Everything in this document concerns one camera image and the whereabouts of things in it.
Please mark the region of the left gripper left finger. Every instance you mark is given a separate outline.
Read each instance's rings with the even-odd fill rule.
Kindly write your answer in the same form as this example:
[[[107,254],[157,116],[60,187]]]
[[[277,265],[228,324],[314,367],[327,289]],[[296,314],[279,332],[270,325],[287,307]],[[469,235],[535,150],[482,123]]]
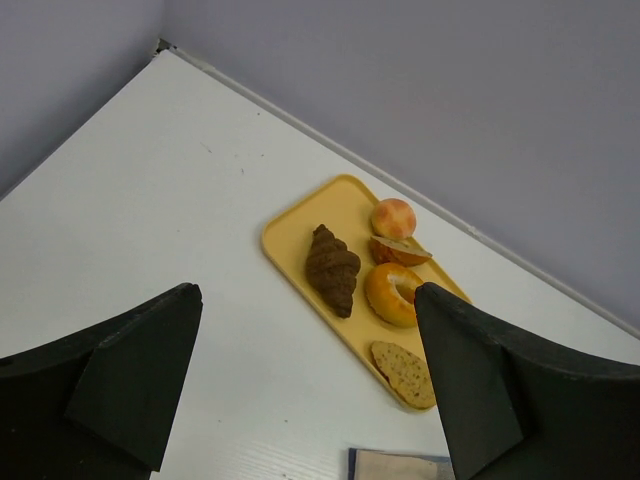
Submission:
[[[198,285],[1,360],[4,479],[148,479],[198,335]]]

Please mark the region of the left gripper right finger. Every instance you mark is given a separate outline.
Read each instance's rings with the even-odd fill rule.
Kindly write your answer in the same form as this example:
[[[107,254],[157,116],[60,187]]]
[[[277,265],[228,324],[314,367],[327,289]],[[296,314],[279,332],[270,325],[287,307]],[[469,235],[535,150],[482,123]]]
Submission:
[[[456,478],[638,478],[638,366],[546,340],[431,282],[415,308]]]

